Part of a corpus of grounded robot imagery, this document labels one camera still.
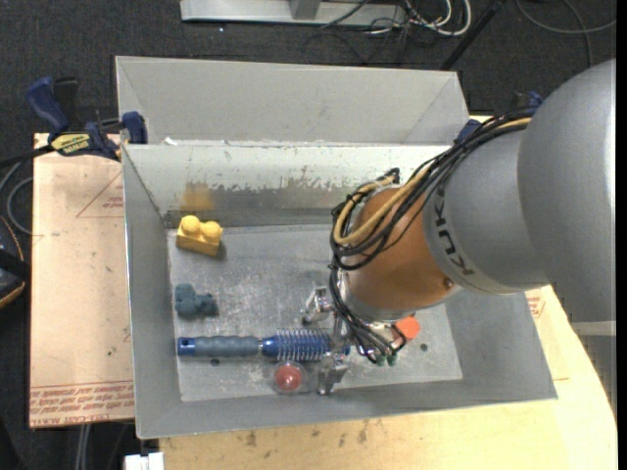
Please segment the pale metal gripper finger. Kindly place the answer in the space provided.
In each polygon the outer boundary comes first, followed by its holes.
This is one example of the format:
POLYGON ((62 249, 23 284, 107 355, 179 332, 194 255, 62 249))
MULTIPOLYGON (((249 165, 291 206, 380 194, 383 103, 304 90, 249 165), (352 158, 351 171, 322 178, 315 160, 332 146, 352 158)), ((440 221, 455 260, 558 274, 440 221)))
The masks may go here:
POLYGON ((332 304, 326 287, 315 288, 301 312, 301 322, 304 325, 314 325, 329 318, 332 304))
POLYGON ((321 396, 331 395, 349 369, 347 356, 330 352, 322 357, 317 370, 316 391, 321 396))

